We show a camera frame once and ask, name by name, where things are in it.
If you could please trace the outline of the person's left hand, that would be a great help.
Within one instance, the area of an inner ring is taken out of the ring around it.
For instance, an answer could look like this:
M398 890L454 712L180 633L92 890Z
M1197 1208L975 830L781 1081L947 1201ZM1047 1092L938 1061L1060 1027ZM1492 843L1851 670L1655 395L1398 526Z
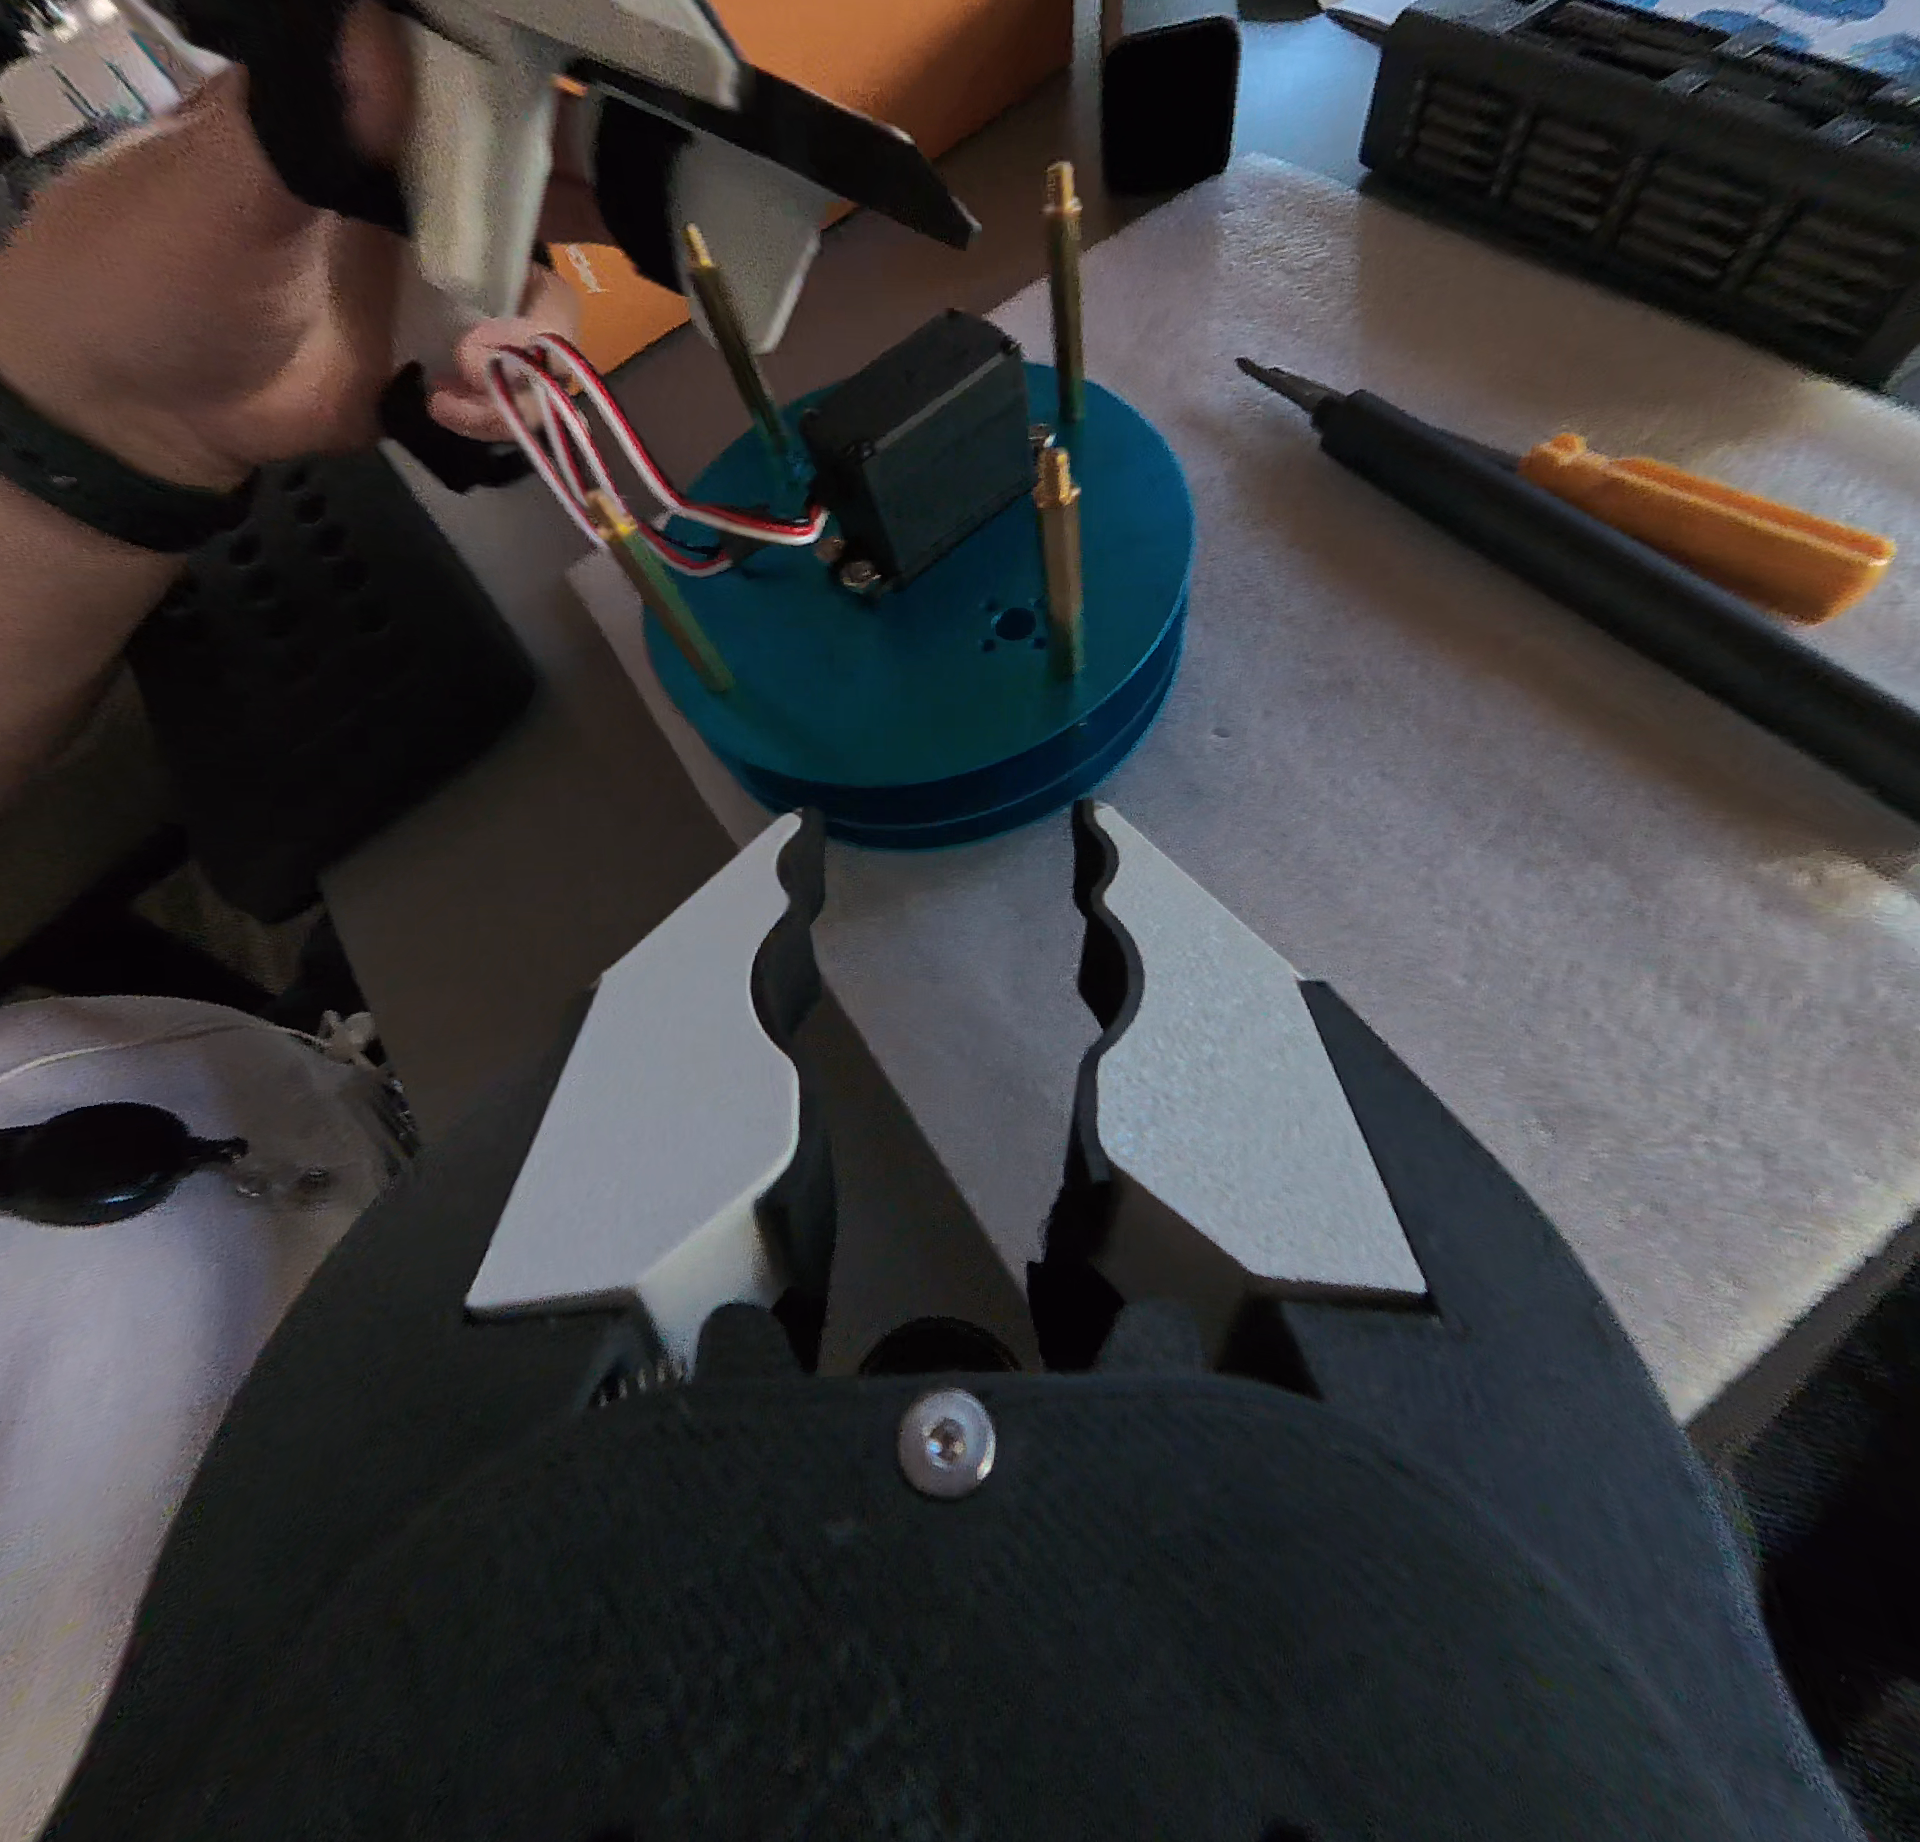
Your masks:
M164 483L375 440L412 248L291 195L235 63L65 168L2 257L5 382Z

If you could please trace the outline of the person's left forearm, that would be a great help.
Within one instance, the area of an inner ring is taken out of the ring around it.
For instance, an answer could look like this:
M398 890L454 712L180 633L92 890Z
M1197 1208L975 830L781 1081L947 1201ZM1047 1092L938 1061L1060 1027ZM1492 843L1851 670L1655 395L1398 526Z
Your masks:
M182 559L92 531L2 483L2 803L84 731Z

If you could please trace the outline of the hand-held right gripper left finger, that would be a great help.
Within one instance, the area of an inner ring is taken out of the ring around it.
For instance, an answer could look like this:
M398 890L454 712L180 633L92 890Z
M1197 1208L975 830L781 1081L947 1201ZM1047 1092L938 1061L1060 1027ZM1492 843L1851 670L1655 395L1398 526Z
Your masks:
M635 1311L689 1373L716 1309L787 1304L817 1357L837 1201L798 1041L824 903L825 821L781 816L603 972L468 1316Z

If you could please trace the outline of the dark grey case sleeve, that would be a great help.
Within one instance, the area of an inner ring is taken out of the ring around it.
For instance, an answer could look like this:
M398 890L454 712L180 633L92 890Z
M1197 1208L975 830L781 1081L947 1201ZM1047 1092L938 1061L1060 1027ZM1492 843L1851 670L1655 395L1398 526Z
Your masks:
M1073 0L1076 116L1107 200L1158 203L1229 167L1241 59L1239 0Z

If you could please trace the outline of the black perforated box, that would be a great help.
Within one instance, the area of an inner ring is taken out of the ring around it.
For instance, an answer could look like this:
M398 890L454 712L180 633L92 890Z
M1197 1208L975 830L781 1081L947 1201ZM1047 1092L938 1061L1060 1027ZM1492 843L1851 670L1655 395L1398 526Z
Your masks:
M539 686L375 452L267 468L128 666L198 865L257 921L311 907L326 870L492 749Z

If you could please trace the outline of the blue round base plate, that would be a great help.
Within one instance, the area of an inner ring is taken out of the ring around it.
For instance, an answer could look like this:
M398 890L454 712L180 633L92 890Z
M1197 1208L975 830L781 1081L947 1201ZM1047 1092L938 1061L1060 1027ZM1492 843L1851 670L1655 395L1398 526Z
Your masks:
M1141 744L1180 667L1193 561L1186 470L1161 429L1090 382L1065 435L1080 488L1083 670L1053 670L1030 495L903 589L864 599L819 559L760 553L683 578L734 673L714 694L621 572L664 716L774 813L813 807L855 845L960 845L1051 816Z

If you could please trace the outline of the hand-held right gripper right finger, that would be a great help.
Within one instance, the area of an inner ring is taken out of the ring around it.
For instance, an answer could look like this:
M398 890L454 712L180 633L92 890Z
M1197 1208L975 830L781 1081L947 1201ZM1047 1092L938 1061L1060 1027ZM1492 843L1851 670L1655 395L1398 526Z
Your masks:
M1065 1173L1027 1268L1051 1370L1173 1302L1219 1369L1282 1304L1426 1313L1306 978L1114 804L1071 812L1076 986L1096 1020Z

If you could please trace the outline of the orange cardboard box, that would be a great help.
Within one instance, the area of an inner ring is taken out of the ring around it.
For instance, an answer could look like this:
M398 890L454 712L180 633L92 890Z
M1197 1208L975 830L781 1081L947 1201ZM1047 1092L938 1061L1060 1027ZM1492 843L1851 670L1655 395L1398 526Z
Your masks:
M758 67L944 155L1067 66L1073 0L708 0Z

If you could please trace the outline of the black servo motor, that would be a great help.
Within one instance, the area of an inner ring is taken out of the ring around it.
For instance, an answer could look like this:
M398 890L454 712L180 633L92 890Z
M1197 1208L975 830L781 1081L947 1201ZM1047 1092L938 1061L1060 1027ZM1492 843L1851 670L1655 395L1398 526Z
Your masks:
M813 501L837 528L845 589L901 589L1032 483L1021 345L947 311L798 417Z

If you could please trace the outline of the white foam sheet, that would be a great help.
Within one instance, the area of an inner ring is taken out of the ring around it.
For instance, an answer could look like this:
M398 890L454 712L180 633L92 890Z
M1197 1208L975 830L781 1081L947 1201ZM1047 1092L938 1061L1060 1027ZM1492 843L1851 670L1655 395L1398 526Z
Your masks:
M1237 359L1894 534L1812 643L1906 700L1916 417L1265 155L1084 292L1196 509L1182 666L1106 794L1470 1127L1718 1445L1916 1244L1916 826L1381 498Z

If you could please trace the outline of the brass standoff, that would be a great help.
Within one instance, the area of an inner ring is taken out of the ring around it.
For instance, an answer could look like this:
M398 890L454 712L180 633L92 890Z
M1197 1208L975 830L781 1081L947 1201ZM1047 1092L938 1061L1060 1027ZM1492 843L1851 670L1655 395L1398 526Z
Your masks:
M1083 203L1073 162L1060 157L1044 173L1044 244L1059 387L1059 420L1083 421L1087 369L1083 339Z
M781 407L758 363L758 352L734 300L734 288L694 223L681 227L690 306L727 366L734 389L752 427L774 459L789 459L789 437Z
M1037 447L1030 493L1044 561L1051 666L1056 678L1076 678L1084 670L1080 485L1059 437Z
M638 522L607 489L587 493L585 513L603 547L625 570L640 599L657 617L661 626L689 662L699 683L714 695L731 694L736 684L734 670L693 614L677 585L669 543L661 531Z

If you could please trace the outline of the person's white shirt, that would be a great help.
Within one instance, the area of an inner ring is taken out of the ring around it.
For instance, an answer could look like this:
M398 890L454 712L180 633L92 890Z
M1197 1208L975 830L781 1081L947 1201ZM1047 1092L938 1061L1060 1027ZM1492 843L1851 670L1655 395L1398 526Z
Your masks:
M371 1013L309 1039L174 996L5 1007L5 1132L106 1105L246 1147L102 1222L5 1209L5 1837L34 1837L71 1777L232 1393L413 1146Z

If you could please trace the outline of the orange handled screwdriver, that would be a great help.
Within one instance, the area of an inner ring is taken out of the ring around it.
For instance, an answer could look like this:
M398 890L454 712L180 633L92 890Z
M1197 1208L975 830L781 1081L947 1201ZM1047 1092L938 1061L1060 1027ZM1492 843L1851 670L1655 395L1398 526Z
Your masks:
M1821 624L1859 605L1896 557L1881 532L1655 458L1605 456L1570 432L1524 449L1518 470L1718 589L1800 624Z

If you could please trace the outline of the black precision screwdriver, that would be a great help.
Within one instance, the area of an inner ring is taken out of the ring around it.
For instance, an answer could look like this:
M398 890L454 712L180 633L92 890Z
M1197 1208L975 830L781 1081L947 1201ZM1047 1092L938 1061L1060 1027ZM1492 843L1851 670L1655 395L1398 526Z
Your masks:
M1488 447L1367 389L1237 366L1307 416L1321 449L1358 479L1545 592L1644 660L1919 817L1919 714L1647 543L1553 498Z

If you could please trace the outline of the black screwdriver bit tray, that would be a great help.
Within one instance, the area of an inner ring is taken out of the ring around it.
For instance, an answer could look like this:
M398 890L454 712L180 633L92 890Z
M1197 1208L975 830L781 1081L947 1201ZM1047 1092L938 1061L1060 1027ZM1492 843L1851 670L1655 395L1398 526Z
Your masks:
M1358 142L1382 196L1861 389L1916 382L1916 66L1621 0L1421 0Z

